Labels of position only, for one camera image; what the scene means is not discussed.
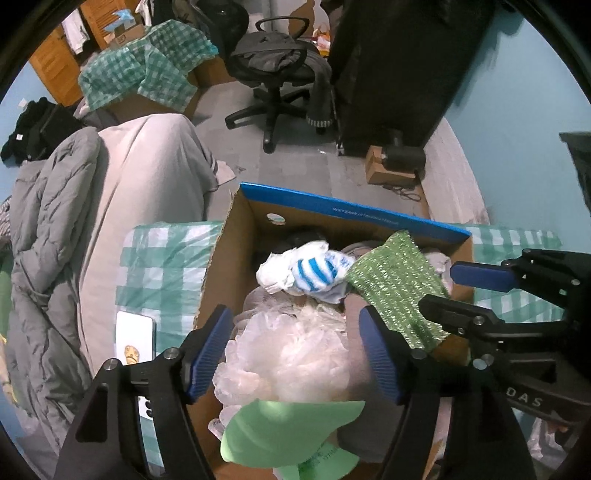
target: green sparkly fabric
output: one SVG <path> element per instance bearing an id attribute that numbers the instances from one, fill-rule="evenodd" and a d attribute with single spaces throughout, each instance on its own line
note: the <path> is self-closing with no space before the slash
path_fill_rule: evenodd
<path id="1" fill-rule="evenodd" d="M 357 260 L 347 281 L 412 348 L 431 351 L 447 336 L 440 325 L 418 311 L 418 301 L 426 294 L 443 297 L 446 291 L 406 230 L 394 233 L 381 247 Z"/>

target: white bedsheet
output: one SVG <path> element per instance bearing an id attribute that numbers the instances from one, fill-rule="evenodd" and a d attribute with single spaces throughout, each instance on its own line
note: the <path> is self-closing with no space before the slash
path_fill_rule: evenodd
<path id="1" fill-rule="evenodd" d="M 215 160 L 183 115 L 149 115 L 99 135 L 104 149 L 79 279 L 79 335 L 93 374 L 115 356 L 115 280 L 125 235 L 137 225 L 203 220 L 203 195 L 217 188 Z"/>

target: blue box flap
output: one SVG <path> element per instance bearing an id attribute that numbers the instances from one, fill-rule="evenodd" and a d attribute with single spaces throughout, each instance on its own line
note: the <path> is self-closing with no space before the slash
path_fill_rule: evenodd
<path id="1" fill-rule="evenodd" d="M 272 203 L 347 220 L 361 220 L 393 230 L 408 230 L 412 235 L 426 236 L 450 244 L 461 243 L 470 237 L 470 232 L 457 226 L 313 193 L 297 192 L 296 190 L 256 183 L 241 183 L 240 188 L 246 198 L 254 202 Z"/>

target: blue wall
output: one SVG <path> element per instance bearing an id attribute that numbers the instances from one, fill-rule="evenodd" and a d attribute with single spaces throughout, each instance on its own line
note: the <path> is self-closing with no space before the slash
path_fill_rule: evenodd
<path id="1" fill-rule="evenodd" d="M 18 116 L 22 113 L 22 109 L 18 106 L 19 102 L 23 98 L 31 101 L 39 100 L 43 96 L 53 101 L 33 67 L 27 63 L 0 103 L 0 147 L 13 132 Z M 17 173 L 18 167 L 7 167 L 0 162 L 0 202 L 10 195 Z"/>
<path id="2" fill-rule="evenodd" d="M 564 249 L 591 252 L 591 215 L 558 138 L 590 131 L 591 105 L 520 15 L 497 13 L 446 118 L 492 223 L 550 229 Z"/>

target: wooden door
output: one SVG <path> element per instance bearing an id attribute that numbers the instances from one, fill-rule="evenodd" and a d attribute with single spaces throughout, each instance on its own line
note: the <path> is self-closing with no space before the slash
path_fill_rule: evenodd
<path id="1" fill-rule="evenodd" d="M 105 31 L 105 27 L 117 20 L 113 13 L 126 8 L 134 13 L 138 3 L 139 0 L 86 0 L 80 6 L 82 15 L 101 50 L 107 48 L 105 37 L 108 32 Z"/>
<path id="2" fill-rule="evenodd" d="M 78 85 L 80 67 L 61 25 L 49 34 L 29 62 L 56 102 L 69 106 L 82 98 Z"/>

